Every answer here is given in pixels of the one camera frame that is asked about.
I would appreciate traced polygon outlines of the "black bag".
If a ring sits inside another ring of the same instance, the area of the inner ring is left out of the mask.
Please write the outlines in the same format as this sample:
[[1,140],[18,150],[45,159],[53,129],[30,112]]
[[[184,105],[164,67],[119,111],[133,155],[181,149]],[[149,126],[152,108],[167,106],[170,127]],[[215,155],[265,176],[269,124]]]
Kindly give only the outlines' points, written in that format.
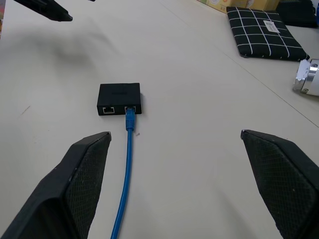
[[311,0],[280,0],[276,12],[285,25],[306,28],[319,26]]

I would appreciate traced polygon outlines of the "black white grid pouch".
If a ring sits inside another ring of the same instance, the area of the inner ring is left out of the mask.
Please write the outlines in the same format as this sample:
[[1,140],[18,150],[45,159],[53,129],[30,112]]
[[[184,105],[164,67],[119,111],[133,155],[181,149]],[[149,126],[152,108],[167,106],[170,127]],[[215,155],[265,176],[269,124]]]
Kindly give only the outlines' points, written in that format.
[[239,54],[249,58],[301,61],[304,51],[275,11],[227,7],[227,16]]

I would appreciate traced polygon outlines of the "yellow cardboard boxes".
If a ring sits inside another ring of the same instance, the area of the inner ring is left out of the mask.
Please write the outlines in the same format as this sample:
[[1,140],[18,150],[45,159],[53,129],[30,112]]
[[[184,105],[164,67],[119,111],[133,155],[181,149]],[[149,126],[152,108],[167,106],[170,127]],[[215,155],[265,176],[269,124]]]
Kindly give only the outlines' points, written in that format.
[[243,7],[256,10],[276,10],[280,0],[197,0],[211,8],[226,13],[227,7]]

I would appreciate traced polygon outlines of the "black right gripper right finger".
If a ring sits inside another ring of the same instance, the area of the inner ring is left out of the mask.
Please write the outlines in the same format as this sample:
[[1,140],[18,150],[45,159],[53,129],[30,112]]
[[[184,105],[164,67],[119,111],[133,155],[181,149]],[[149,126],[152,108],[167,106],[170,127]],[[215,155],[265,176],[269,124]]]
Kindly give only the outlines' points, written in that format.
[[248,129],[241,139],[283,239],[319,239],[319,167],[287,139]]

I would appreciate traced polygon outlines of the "black network switch box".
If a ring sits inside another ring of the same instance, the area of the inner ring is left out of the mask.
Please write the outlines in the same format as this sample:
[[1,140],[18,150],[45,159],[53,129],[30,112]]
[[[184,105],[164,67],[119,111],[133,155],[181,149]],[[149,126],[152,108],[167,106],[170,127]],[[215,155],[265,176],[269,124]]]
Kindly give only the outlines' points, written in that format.
[[135,114],[142,113],[139,83],[108,83],[100,85],[97,99],[99,116],[125,115],[127,108],[133,108]]

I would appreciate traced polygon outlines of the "silver metal cylinder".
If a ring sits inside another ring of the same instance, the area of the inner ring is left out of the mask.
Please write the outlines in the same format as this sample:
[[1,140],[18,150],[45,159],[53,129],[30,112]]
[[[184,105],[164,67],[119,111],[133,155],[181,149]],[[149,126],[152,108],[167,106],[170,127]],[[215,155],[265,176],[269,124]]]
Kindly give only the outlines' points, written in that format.
[[300,62],[293,91],[319,97],[319,59]]

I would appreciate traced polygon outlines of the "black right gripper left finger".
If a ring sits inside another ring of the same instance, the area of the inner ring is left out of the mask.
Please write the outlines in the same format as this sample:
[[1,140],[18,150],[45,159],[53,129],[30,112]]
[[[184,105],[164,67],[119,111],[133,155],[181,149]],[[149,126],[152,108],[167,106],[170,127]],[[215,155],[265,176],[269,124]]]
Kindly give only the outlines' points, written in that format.
[[87,239],[100,198],[110,132],[72,144],[0,239]]

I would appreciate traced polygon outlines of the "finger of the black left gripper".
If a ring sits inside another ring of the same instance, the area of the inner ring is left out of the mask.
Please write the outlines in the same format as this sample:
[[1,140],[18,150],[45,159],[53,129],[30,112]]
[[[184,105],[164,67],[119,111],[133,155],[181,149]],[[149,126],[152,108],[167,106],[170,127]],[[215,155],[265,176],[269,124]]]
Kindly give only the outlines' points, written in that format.
[[55,0],[14,0],[24,7],[58,22],[70,22],[73,17]]

